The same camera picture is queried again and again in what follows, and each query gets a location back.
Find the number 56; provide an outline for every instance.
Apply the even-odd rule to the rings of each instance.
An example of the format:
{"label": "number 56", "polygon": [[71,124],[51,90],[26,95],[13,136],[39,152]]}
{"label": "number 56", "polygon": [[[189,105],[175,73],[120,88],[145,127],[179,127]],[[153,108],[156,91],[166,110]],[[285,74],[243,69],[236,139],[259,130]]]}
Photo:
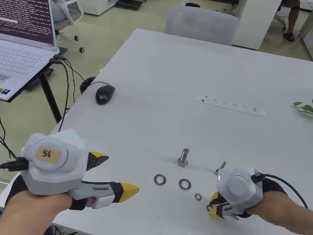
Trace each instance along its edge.
{"label": "number 56", "polygon": [[50,158],[50,157],[51,157],[51,151],[44,150],[44,151],[43,151],[43,157],[48,157],[48,158]]}

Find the black table leg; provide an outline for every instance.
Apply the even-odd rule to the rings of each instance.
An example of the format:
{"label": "black table leg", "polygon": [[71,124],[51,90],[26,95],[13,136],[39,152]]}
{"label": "black table leg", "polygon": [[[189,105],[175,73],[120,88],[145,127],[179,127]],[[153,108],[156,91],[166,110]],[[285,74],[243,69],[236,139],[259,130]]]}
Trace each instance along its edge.
{"label": "black table leg", "polygon": [[52,111],[52,114],[54,116],[54,119],[57,123],[59,123],[62,120],[62,116],[59,110],[59,107],[57,105],[57,102],[55,101],[54,95],[52,93],[51,87],[49,85],[49,82],[47,80],[47,77],[45,76],[45,73],[43,72],[40,75],[40,83],[41,87],[43,88],[45,97],[49,103],[50,109]]}

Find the number label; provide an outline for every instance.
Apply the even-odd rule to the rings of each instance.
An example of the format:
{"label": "number label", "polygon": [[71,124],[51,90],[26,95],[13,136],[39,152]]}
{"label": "number label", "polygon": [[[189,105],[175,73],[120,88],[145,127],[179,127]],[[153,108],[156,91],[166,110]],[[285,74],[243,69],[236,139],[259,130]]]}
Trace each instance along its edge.
{"label": "number label", "polygon": [[43,151],[43,157],[51,158],[51,151],[44,150],[44,151]]}
{"label": "number label", "polygon": [[47,148],[46,146],[40,146],[36,153],[37,160],[54,165],[59,164],[61,156],[61,151],[59,151],[58,149]]}

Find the black computer mouse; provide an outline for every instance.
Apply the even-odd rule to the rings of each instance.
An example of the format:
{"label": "black computer mouse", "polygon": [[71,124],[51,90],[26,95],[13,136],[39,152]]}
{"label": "black computer mouse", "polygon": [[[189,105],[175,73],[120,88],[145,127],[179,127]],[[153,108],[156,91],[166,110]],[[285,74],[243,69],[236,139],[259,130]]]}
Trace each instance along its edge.
{"label": "black computer mouse", "polygon": [[114,91],[115,91],[114,86],[106,85],[106,86],[100,87],[96,93],[97,104],[99,105],[107,104],[111,100]]}

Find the power strip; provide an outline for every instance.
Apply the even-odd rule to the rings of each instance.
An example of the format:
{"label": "power strip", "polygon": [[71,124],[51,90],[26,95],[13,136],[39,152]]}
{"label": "power strip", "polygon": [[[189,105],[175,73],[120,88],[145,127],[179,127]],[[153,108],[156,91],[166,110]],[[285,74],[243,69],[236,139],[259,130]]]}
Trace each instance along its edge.
{"label": "power strip", "polygon": [[266,117],[264,109],[259,109],[254,106],[242,105],[239,104],[238,102],[226,101],[215,97],[209,97],[207,95],[197,94],[194,96],[194,101],[201,104],[213,105],[225,109],[234,110],[237,112]]}

